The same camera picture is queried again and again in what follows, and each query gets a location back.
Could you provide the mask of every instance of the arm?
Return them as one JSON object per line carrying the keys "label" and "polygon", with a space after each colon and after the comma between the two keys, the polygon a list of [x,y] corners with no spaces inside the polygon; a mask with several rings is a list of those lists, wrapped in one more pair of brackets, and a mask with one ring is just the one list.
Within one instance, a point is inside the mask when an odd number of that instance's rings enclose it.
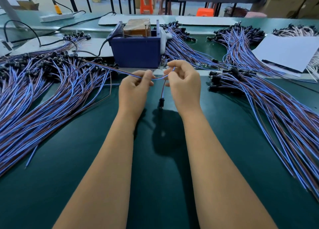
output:
{"label": "arm", "polygon": [[129,209],[133,133],[146,102],[150,70],[136,71],[119,87],[119,110],[107,137],[54,225],[64,228],[125,229]]}
{"label": "arm", "polygon": [[206,120],[199,104],[199,74],[186,61],[168,65],[177,67],[168,75],[167,86],[184,123],[201,229],[277,228]]}

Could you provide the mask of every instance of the blue plastic bin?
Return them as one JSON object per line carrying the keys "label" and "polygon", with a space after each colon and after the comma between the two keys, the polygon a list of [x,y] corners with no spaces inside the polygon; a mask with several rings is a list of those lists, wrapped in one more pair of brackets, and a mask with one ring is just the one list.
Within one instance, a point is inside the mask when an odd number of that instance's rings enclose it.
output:
{"label": "blue plastic bin", "polygon": [[[123,24],[119,22],[109,34],[123,35]],[[114,37],[109,40],[115,61],[121,68],[158,68],[160,58],[160,24],[151,30],[151,37]]]}

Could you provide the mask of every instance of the forearm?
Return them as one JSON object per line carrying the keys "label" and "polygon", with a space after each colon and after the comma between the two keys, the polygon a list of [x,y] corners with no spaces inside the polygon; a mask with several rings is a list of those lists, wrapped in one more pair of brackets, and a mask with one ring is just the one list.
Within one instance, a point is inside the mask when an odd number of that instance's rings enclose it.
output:
{"label": "forearm", "polygon": [[183,118],[201,229],[277,228],[202,111]]}
{"label": "forearm", "polygon": [[125,228],[135,124],[118,114],[54,229]]}

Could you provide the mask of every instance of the green workbench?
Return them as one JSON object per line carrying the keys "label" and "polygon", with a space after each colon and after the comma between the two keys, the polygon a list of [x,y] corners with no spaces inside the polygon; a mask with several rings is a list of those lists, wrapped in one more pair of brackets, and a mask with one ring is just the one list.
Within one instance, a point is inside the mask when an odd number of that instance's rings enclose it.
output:
{"label": "green workbench", "polygon": [[[0,28],[4,21],[5,17],[0,16]],[[291,22],[319,27],[319,22],[312,20],[243,18],[241,21],[268,33]],[[93,30],[101,28],[97,22],[85,25],[95,36],[105,34]],[[215,29],[218,28],[187,26],[188,31],[200,33]],[[226,49],[206,42],[206,36],[196,35],[197,43],[192,48],[221,59]],[[208,92],[209,78],[201,80],[201,107],[206,118],[278,228],[319,228],[319,204],[281,164],[245,99]],[[282,79],[272,82],[312,110],[319,109],[319,94]],[[319,90],[314,84],[303,85]],[[159,80],[150,88],[145,112],[136,128],[128,229],[199,228],[182,120],[169,88],[164,89],[164,110],[157,109],[162,86],[163,80]],[[53,86],[43,99],[56,88],[57,85]],[[108,92],[105,88],[101,97]],[[0,228],[53,226],[106,137],[117,113],[117,94],[118,88],[112,88],[108,99],[47,139],[26,169],[27,159],[0,178]]]}

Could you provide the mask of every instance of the concrete floor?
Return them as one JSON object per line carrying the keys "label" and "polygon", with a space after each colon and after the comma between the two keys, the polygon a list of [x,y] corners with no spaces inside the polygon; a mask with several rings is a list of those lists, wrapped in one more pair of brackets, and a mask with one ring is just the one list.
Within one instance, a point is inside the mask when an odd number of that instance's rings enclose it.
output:
{"label": "concrete floor", "polygon": [[[33,0],[34,3],[39,3],[39,10],[41,11],[47,11],[47,12],[52,12],[55,13],[55,9],[54,9],[54,5],[52,3],[52,0]],[[56,0],[59,3],[69,7],[72,9],[70,0]],[[112,11],[111,9],[111,4],[110,1],[101,1],[101,3],[94,3],[91,0],[90,1],[90,5],[91,5],[91,9],[92,12],[97,12],[97,13],[107,13]],[[11,5],[18,5],[17,0],[9,0]],[[114,10],[116,13],[120,13],[120,8],[119,8],[119,3],[118,0],[113,0],[114,2]],[[86,12],[89,12],[89,8],[87,5],[86,0],[75,0],[76,6],[78,8],[78,10],[85,10]],[[129,8],[128,8],[128,1],[127,0],[121,0],[121,4],[122,4],[122,11],[123,14],[129,14]],[[154,14],[158,13],[158,9],[159,9],[159,1],[156,4],[156,8],[154,10]],[[131,1],[131,6],[132,6],[132,13],[133,13],[133,1]],[[185,8],[185,15],[196,15],[197,9],[198,8],[202,8],[205,6],[204,2],[186,2],[186,8]],[[223,16],[224,15],[224,9],[227,6],[232,6],[231,3],[224,3],[221,6],[221,11],[220,11],[220,15],[219,16]],[[246,8],[246,9],[250,9],[251,8],[251,4],[237,4],[238,7],[242,7],[242,8]],[[61,11],[62,12],[69,12],[69,10],[63,6],[60,6]],[[173,15],[178,15],[179,12],[179,3],[172,3],[172,14]]]}

